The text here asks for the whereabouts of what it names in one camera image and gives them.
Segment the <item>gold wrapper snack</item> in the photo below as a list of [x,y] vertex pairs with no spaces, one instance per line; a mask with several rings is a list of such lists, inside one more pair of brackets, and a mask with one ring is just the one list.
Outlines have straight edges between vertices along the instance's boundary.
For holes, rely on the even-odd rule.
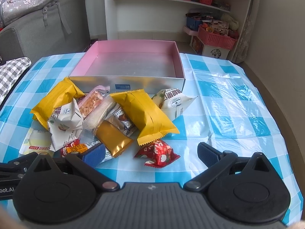
[[124,135],[107,120],[98,126],[95,135],[114,158],[121,155],[133,143],[133,139]]

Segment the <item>pale yellow cake pack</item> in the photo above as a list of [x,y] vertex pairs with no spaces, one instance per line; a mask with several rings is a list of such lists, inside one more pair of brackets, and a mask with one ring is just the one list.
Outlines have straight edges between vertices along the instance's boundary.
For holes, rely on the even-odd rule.
[[32,152],[40,154],[48,153],[53,157],[54,152],[51,151],[51,134],[48,131],[35,130],[30,128],[19,150],[19,154],[27,155]]

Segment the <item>clear rice cracker pack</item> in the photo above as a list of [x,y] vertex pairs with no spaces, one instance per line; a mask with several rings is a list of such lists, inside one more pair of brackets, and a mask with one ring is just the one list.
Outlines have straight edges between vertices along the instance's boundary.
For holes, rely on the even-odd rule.
[[93,133],[115,106],[116,102],[110,95],[105,97],[101,104],[85,118],[83,129]]

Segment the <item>red candy pack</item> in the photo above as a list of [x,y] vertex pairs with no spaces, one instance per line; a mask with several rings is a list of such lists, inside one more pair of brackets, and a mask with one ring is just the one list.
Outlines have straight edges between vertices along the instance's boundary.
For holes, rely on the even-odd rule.
[[144,145],[134,156],[135,158],[145,158],[145,166],[152,168],[164,168],[180,158],[175,154],[173,148],[161,139]]

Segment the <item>pink cracker pack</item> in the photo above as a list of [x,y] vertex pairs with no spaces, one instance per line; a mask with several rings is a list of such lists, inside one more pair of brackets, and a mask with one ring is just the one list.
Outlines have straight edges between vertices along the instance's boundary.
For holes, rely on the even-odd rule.
[[110,86],[98,85],[94,87],[81,101],[78,102],[79,111],[85,119],[110,93]]

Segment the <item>long yellow snack pack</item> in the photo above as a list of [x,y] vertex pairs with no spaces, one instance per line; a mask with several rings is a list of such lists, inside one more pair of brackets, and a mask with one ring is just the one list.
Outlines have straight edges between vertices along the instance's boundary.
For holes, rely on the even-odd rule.
[[140,130],[137,138],[138,145],[143,146],[151,143],[169,133],[180,133],[145,90],[112,93],[111,97]]

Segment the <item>white nut snack bag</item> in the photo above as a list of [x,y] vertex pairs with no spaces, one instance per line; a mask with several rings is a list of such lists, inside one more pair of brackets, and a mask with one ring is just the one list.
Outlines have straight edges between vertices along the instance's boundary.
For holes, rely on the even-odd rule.
[[197,98],[184,95],[177,88],[163,89],[156,93],[152,100],[171,120],[178,118]]

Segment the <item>yellow biscuit pack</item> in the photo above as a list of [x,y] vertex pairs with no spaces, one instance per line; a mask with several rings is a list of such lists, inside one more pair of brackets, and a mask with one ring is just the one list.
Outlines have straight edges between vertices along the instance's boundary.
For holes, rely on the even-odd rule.
[[114,159],[109,150],[100,141],[89,143],[81,143],[76,139],[72,143],[64,146],[56,151],[54,156],[64,158],[68,154],[76,153],[76,155],[92,168],[96,168],[99,164]]

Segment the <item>blue checkered tablecloth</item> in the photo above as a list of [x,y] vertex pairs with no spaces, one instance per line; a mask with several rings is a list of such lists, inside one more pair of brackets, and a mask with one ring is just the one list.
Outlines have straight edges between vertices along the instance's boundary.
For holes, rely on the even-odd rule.
[[[28,130],[40,129],[40,124],[32,119],[31,109],[71,74],[82,56],[71,53],[43,57],[22,78],[1,109],[1,162],[17,158]],[[284,138],[258,89],[243,69],[230,61],[191,54],[180,57],[186,77],[183,93],[195,97],[195,101],[174,121],[179,134],[164,137],[179,159],[161,169],[150,168],[143,160],[134,158],[136,147],[131,146],[118,158],[100,164],[98,171],[119,184],[129,181],[184,184],[206,169],[197,157],[200,142],[244,157],[262,152],[291,195],[284,223],[299,221],[303,196]]]

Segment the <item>checkered grey cushion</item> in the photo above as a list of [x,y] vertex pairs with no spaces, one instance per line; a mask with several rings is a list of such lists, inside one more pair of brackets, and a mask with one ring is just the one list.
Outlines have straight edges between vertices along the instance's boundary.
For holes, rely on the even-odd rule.
[[19,77],[31,66],[31,60],[27,57],[16,58],[6,61],[1,65],[1,103]]

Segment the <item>pink and silver box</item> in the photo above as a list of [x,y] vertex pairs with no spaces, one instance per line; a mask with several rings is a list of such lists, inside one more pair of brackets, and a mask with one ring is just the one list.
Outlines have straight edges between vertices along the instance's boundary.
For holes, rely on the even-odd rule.
[[69,78],[85,93],[103,85],[112,93],[144,89],[152,95],[183,90],[186,80],[176,42],[139,39],[96,41]]

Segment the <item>white storage box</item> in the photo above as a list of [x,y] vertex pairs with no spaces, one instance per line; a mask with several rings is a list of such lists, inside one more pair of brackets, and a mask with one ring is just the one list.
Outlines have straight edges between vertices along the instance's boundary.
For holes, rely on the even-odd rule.
[[230,52],[228,49],[203,44],[197,36],[191,36],[190,47],[198,55],[217,58],[220,60],[225,60]]

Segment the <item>red plastic basket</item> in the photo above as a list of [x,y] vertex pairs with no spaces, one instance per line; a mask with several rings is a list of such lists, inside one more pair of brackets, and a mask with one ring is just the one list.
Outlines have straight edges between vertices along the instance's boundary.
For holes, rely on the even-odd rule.
[[237,42],[236,39],[229,36],[207,32],[207,30],[201,25],[198,27],[198,38],[203,42],[203,44],[228,50],[232,50]]

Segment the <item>grey sofa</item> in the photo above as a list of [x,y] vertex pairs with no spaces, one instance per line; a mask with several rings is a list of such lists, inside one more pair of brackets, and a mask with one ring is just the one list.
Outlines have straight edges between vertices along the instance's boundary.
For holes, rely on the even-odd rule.
[[1,30],[2,61],[85,51],[90,43],[85,0],[59,0],[46,11],[37,10]]

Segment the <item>white bookshelf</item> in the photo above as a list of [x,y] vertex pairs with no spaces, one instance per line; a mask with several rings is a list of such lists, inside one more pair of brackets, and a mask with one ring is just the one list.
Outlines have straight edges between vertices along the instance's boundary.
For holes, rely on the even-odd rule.
[[246,58],[259,0],[104,0],[108,40],[149,39],[190,42],[184,32],[186,14],[210,12],[219,18],[231,16],[239,23],[239,37],[227,59],[239,63]]

